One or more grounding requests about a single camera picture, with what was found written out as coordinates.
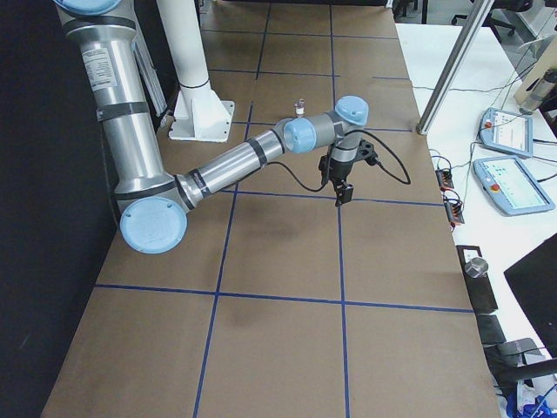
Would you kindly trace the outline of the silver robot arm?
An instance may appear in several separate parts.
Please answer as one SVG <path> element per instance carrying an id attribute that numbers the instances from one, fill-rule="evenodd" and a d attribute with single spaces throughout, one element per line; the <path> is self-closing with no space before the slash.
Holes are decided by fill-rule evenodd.
<path id="1" fill-rule="evenodd" d="M 238 183 L 288 152 L 325 148 L 319 162 L 323 185 L 332 185 L 338 204 L 350 201 L 347 178 L 359 161 L 375 165 L 365 140 L 367 102 L 344 96 L 332 111 L 284 119 L 213 160 L 184 174 L 171 174 L 164 158 L 173 151 L 197 151 L 224 143 L 235 104 L 211 87 L 192 1 L 160 1 L 160 15 L 179 93 L 174 120 L 164 143 L 156 137 L 151 113 L 164 110 L 164 96 L 151 68 L 131 1 L 59 1 L 65 35 L 81 52 L 97 104 L 97 121 L 111 148 L 119 178 L 114 192 L 119 228 L 128 246 L 141 253 L 164 253 L 177 246 L 187 215 L 211 195 Z"/>

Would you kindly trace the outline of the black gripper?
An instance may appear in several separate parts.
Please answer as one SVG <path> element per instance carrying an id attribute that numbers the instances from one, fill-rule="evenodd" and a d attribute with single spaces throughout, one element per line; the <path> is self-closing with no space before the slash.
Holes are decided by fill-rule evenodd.
<path id="1" fill-rule="evenodd" d="M 353 185 L 347 182 L 352 166 L 352 161 L 338 161 L 331 158 L 330 155 L 320 158 L 321 185 L 325 186 L 329 181 L 333 183 L 336 193 L 335 206 L 342 206 L 352 201 Z"/>

